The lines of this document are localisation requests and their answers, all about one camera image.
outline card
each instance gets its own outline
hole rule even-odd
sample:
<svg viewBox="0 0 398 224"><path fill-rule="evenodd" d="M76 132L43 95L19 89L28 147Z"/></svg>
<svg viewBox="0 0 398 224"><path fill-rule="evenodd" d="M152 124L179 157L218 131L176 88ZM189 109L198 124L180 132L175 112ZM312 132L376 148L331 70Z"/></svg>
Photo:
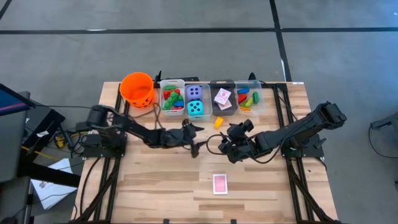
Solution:
<svg viewBox="0 0 398 224"><path fill-rule="evenodd" d="M217 105L218 105L218 107L220 107L220 110L225 110L225 109L232 107L232 104L229 100L226 101L225 105L221 105L219 103L217 103Z"/></svg>
<svg viewBox="0 0 398 224"><path fill-rule="evenodd" d="M228 194L226 174L213 174L213 194Z"/></svg>
<svg viewBox="0 0 398 224"><path fill-rule="evenodd" d="M220 88L216 97L214 97L214 101L221 105L225 105L230 95L231 95L230 91Z"/></svg>

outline gray floor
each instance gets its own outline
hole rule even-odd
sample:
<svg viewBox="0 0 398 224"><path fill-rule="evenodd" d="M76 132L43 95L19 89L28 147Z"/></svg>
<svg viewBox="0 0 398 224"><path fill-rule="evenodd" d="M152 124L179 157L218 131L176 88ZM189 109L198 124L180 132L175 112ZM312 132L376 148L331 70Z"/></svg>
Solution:
<svg viewBox="0 0 398 224"><path fill-rule="evenodd" d="M398 26L392 0L276 2L284 28ZM0 30L273 25L269 2L260 0L12 0ZM322 132L340 220L396 223L398 163L372 151L368 127L398 111L398 32L289 33L283 38L292 79L305 82L312 108L329 100L348 117L341 129ZM0 35L0 49L1 82L29 90L34 100L48 105L93 105L103 82L138 70L201 80L240 80L255 72L264 81L284 80L274 33ZM83 109L58 111L67 117L68 128L86 118ZM372 132L372 139L383 154L398 156L391 128ZM46 153L67 156L51 149ZM35 207L34 214L45 213L35 222L66 222L73 201L68 196L45 212Z"/></svg>

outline wooden table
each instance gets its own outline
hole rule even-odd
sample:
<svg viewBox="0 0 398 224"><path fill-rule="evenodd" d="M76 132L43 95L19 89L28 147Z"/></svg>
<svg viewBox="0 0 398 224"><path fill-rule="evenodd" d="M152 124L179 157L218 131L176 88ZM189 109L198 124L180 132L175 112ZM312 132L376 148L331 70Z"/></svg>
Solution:
<svg viewBox="0 0 398 224"><path fill-rule="evenodd" d="M118 82L104 83L99 103L114 106L118 85ZM293 113L300 119L310 112L305 86L293 83L287 83L287 86ZM279 129L273 91L263 91L266 112L250 118L254 129L249 134ZM137 115L142 112L130 108L130 113ZM248 118L240 114L226 116L220 131L226 133L228 123L240 123ZM205 128L197 133L196 142L218 133L213 127L215 119L212 116L209 121L193 122ZM181 121L181 117L160 116L160 122L167 129L180 128ZM154 114L143 116L137 122L153 129ZM212 139L210 148L217 151L219 143L220 139ZM94 160L91 158L85 162L76 197L78 208L83 182ZM101 159L95 165L89 176L83 208L98 192L103 161ZM324 166L313 158L304 158L303 163L310 193L326 214L337 219ZM212 174L228 175L228 195L213 195ZM301 193L298 195L302 216L306 218L303 198ZM105 216L107 201L108 196L105 195L101 218ZM264 165L250 159L232 164L226 156L210 154L206 147L202 147L200 155L192 159L189 151L182 147L151 149L140 139L129 135L126 155L120 165L112 223L162 223L165 218L171 223L228 223L231 219L237 219L238 223L295 223L285 159L278 155Z"/></svg>

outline black floor line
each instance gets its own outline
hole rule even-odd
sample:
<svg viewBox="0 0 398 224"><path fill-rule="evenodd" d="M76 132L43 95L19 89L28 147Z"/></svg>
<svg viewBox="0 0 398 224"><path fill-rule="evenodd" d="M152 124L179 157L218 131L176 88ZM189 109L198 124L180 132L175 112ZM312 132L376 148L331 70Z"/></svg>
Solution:
<svg viewBox="0 0 398 224"><path fill-rule="evenodd" d="M281 32L398 32L398 27L281 28Z"/></svg>
<svg viewBox="0 0 398 224"><path fill-rule="evenodd" d="M274 32L266 27L209 27L174 29L93 29L93 30L0 30L0 34L192 34Z"/></svg>
<svg viewBox="0 0 398 224"><path fill-rule="evenodd" d="M290 74L289 63L287 61L284 38L280 31L280 23L279 23L278 11L276 9L275 0L269 0L269 4L271 5L272 18L273 18L274 24L275 24L275 33L276 33L276 39L278 41L279 55L280 55L280 59L283 61L282 67L284 69L285 81L291 82L292 76Z"/></svg>
<svg viewBox="0 0 398 224"><path fill-rule="evenodd" d="M4 16L4 13L6 13L8 6L11 4L12 0L7 0L6 3L4 3L4 5L1 8L0 11L0 20L1 18Z"/></svg>

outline dice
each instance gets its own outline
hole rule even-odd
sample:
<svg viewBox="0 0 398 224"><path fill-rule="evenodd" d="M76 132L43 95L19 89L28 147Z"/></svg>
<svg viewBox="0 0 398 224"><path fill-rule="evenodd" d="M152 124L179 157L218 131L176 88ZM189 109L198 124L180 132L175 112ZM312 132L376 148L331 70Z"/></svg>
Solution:
<svg viewBox="0 0 398 224"><path fill-rule="evenodd" d="M203 110L203 103L199 100L187 103L187 110L189 116L203 115L205 113Z"/></svg>
<svg viewBox="0 0 398 224"><path fill-rule="evenodd" d="M200 86L188 87L186 94L187 94L188 102L196 101L196 100L203 101L203 95L202 95Z"/></svg>

